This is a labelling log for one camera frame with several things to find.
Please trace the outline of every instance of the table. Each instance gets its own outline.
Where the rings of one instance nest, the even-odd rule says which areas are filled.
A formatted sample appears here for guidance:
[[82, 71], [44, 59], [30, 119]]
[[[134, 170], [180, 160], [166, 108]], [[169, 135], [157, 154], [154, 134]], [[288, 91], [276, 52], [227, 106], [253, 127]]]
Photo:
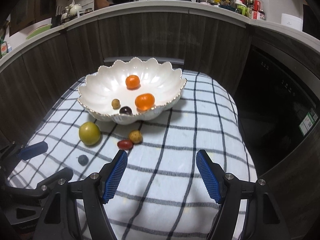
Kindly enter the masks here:
[[[110, 162], [117, 142], [138, 129], [143, 142], [128, 151], [128, 166], [114, 199], [105, 205], [118, 239], [203, 239], [219, 205], [209, 197], [195, 165], [196, 152], [205, 149], [211, 160], [241, 180], [255, 182], [257, 175], [237, 125], [231, 96], [202, 73], [183, 71], [188, 80], [179, 102], [148, 122], [122, 126], [95, 120], [77, 102], [77, 81], [54, 105], [29, 141], [46, 141], [48, 152], [21, 161], [9, 176], [15, 187], [36, 184], [64, 167], [73, 169], [72, 181], [81, 180]], [[79, 127], [96, 122], [102, 132], [99, 144], [87, 147]], [[89, 158], [81, 166], [77, 158]], [[242, 200], [234, 239], [241, 234], [246, 200]], [[84, 239], [91, 239], [83, 201], [78, 201]]]

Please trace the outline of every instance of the black oven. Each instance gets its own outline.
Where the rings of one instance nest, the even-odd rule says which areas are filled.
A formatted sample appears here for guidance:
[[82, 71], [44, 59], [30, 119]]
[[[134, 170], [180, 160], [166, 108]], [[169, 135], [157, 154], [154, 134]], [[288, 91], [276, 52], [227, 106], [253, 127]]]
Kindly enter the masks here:
[[251, 47], [234, 96], [258, 176], [291, 153], [320, 117], [319, 80], [287, 54], [262, 45]]

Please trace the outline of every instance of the orange fruit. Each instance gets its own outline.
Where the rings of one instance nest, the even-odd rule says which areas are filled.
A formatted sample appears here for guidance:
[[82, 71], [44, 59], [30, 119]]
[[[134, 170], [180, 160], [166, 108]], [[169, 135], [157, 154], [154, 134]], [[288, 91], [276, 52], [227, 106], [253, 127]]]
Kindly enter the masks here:
[[155, 97], [150, 93], [142, 94], [136, 97], [134, 103], [139, 110], [146, 111], [155, 104]]
[[135, 89], [140, 85], [140, 79], [136, 75], [130, 75], [125, 79], [125, 84], [128, 89]]

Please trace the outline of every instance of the dark purple fruit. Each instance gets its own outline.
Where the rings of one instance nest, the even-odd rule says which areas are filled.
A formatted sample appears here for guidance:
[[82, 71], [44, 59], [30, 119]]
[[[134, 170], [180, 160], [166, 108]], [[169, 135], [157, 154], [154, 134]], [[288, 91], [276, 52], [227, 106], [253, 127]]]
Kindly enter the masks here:
[[128, 106], [121, 107], [119, 110], [120, 114], [132, 114], [132, 109]]
[[89, 162], [89, 158], [86, 155], [80, 155], [78, 158], [78, 162], [82, 166], [86, 166]]
[[130, 150], [133, 147], [133, 143], [130, 140], [122, 140], [117, 143], [117, 146], [121, 150]]

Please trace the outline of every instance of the white countertop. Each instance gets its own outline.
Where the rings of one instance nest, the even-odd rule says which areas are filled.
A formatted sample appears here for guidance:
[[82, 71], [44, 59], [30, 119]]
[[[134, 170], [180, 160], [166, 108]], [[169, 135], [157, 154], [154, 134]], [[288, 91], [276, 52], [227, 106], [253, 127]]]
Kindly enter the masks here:
[[25, 41], [10, 53], [5, 55], [0, 59], [0, 72], [9, 65], [13, 60], [23, 54], [25, 51], [31, 49], [32, 47], [46, 41], [54, 36], [60, 34], [63, 29], [73, 29], [80, 25], [86, 24], [88, 22], [96, 21], [103, 18], [113, 17], [116, 15], [124, 15], [138, 12], [177, 12], [177, 13], [190, 13], [197, 15], [204, 15], [212, 18], [217, 18], [223, 21], [228, 21], [230, 23], [245, 27], [246, 24], [253, 26], [258, 26], [261, 28], [273, 30], [284, 35], [287, 35], [295, 40], [300, 41], [302, 44], [312, 48], [320, 54], [320, 40], [315, 37], [295, 30], [293, 28], [261, 20], [249, 19], [240, 14], [234, 13], [232, 11], [214, 7], [211, 5], [189, 2], [189, 1], [176, 1], [176, 0], [149, 0], [149, 1], [137, 1], [124, 3], [119, 5], [113, 5], [110, 7], [102, 8], [97, 11], [93, 11], [79, 18], [71, 20], [63, 25], [52, 28], [48, 31], [40, 33], [35, 37]]

